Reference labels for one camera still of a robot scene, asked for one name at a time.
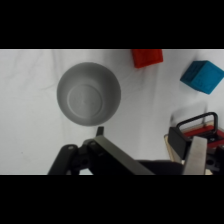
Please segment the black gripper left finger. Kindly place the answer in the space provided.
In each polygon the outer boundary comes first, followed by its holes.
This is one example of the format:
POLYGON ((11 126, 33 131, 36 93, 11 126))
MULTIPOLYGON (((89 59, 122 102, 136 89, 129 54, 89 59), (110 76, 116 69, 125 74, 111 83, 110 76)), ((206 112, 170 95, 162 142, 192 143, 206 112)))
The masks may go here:
POLYGON ((97 129, 94 138, 85 140, 80 147, 73 144, 63 146, 48 174, 79 175, 85 169, 93 175, 153 175, 105 138, 103 126, 97 129))

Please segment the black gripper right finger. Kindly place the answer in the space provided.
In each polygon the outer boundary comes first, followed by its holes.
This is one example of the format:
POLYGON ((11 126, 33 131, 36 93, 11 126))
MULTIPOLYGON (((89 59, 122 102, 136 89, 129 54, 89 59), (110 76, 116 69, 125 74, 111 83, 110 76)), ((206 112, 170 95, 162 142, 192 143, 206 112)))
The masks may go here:
POLYGON ((203 175, 207 156, 207 140, 194 136, 187 138, 177 127, 171 127, 168 133, 168 143, 184 160, 183 175, 203 175))

